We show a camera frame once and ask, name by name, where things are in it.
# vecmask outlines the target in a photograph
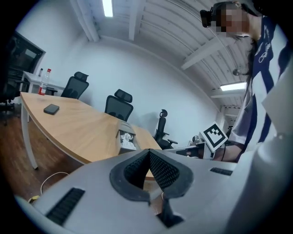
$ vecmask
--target fluorescent light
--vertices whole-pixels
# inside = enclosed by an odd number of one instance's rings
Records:
[[[230,85],[221,85],[222,91],[228,90],[243,90],[246,88],[246,82],[235,83]]]
[[[103,8],[106,17],[113,17],[112,0],[103,0]]]

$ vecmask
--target smartphone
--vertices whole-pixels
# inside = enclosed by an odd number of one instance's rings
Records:
[[[44,112],[50,115],[54,115],[58,110],[59,110],[59,106],[50,104],[44,109]]]

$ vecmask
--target white table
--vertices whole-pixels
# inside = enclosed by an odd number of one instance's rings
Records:
[[[24,81],[24,78],[26,78],[29,81],[29,88],[28,88],[28,93],[31,93],[33,90],[34,85],[40,85],[42,81],[42,76],[38,76],[29,72],[24,71],[22,75],[22,81]],[[20,84],[19,91],[22,90],[23,84]],[[55,88],[59,90],[63,90],[65,88],[66,84],[64,85],[62,82],[58,80],[54,80],[52,77],[50,77],[49,84],[47,87],[49,88]]]

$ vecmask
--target wooden floor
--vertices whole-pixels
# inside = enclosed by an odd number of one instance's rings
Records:
[[[20,106],[16,105],[16,112],[19,111]],[[27,158],[22,138],[21,119],[16,116],[10,117],[6,127],[3,122],[0,122],[0,165],[12,191],[26,200],[40,195],[41,184],[50,175],[59,171],[69,174],[82,166],[47,140],[32,120],[28,123],[28,130],[38,164],[37,170],[33,169]],[[43,186],[43,191],[64,176],[66,174],[58,174],[48,179]],[[148,187],[151,185],[145,182],[145,190],[148,190]],[[155,214],[161,212],[161,196],[152,202],[151,207]]]

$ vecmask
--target water bottle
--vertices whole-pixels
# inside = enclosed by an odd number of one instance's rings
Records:
[[[51,72],[51,69],[48,69],[47,73],[42,78],[40,88],[38,90],[39,95],[45,95],[45,93],[46,93],[47,85],[48,85],[49,79],[50,79],[50,72]]]

